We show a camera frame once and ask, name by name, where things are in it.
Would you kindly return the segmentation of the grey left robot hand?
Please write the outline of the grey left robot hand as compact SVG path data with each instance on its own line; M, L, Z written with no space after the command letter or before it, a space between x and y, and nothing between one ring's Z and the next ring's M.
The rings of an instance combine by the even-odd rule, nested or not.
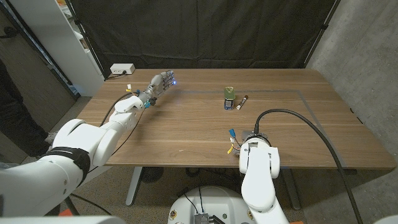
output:
M153 77L147 88L140 92L139 99L144 107L155 105L156 101L173 85L176 84L174 71L161 72Z

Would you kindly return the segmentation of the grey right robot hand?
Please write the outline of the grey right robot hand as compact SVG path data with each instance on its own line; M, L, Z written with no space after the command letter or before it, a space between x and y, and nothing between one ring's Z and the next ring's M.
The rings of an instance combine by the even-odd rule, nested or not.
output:
M243 131L242 142L239 143L234 129L230 129L231 135L231 147L228 150L228 154L233 153L234 155L242 155L242 157L249 157L249 153L252 148L258 147L259 141L253 131Z

